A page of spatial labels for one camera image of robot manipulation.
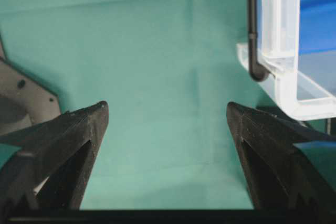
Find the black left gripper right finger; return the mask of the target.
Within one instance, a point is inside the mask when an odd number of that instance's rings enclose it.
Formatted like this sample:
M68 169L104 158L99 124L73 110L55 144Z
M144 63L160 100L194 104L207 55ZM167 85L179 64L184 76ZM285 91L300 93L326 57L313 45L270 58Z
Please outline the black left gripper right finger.
M303 151L335 174L335 137L235 102L226 108L229 126L256 209L293 208L298 199L335 210L335 189Z

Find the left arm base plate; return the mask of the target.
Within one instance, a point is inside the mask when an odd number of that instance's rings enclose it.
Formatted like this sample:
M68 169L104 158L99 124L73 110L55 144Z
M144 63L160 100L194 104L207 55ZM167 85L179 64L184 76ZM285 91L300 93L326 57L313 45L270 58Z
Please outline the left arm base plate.
M1 46L1 135L61 114L56 94L15 68Z

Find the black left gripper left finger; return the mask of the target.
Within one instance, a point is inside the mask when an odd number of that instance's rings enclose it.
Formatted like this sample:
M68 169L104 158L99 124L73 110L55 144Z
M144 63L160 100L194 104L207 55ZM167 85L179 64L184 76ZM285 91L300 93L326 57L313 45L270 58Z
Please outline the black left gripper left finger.
M109 123L106 101L1 136L1 210L79 209Z

